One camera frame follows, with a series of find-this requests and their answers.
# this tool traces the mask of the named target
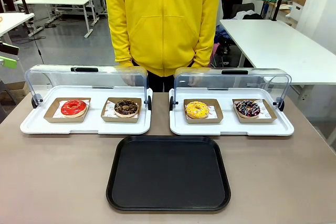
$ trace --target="red donut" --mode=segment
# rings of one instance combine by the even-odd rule
[[[68,101],[66,102],[62,108],[61,113],[66,118],[77,118],[83,115],[86,111],[86,103],[83,101]]]

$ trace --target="hoodie pocket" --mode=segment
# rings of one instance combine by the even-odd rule
[[[164,65],[176,69],[188,65],[195,56],[196,32],[185,17],[164,17]]]
[[[131,56],[139,65],[162,69],[162,17],[141,17],[129,40]]]

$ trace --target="transparent cover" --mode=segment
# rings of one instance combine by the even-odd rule
[[[280,108],[290,83],[291,76],[280,69],[179,68],[175,73],[173,104],[179,99],[179,92],[189,93],[196,89],[204,89],[204,92],[244,89],[248,96],[248,89],[258,89],[266,91],[274,105]]]
[[[36,65],[26,71],[25,79],[36,106],[55,87],[137,88],[147,104],[147,71],[142,67]]]

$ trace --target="black serving tray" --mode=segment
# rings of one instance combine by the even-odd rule
[[[215,211],[230,200],[216,142],[202,136],[129,136],[117,146],[106,189],[119,210]]]

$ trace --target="white serving tray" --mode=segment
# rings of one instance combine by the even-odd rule
[[[33,109],[22,122],[20,129],[27,134],[143,134],[151,125],[152,111],[142,104],[137,123],[108,123],[101,118],[101,111],[108,97],[141,98],[144,102],[142,87],[114,87],[97,89],[85,86],[56,86],[44,96],[43,102]],[[153,99],[153,91],[147,89],[147,96]],[[58,97],[91,97],[89,111],[82,123],[49,123],[43,117]]]
[[[170,90],[169,98],[174,94]],[[177,135],[258,135],[288,136],[293,134],[294,127],[279,109],[274,108],[277,119],[272,123],[242,124],[234,111],[232,99],[265,99],[271,106],[273,99],[263,89],[230,88],[228,90],[207,90],[206,88],[179,88],[175,108],[170,111],[170,129]],[[219,124],[187,124],[184,99],[217,99],[223,112],[223,120]]]

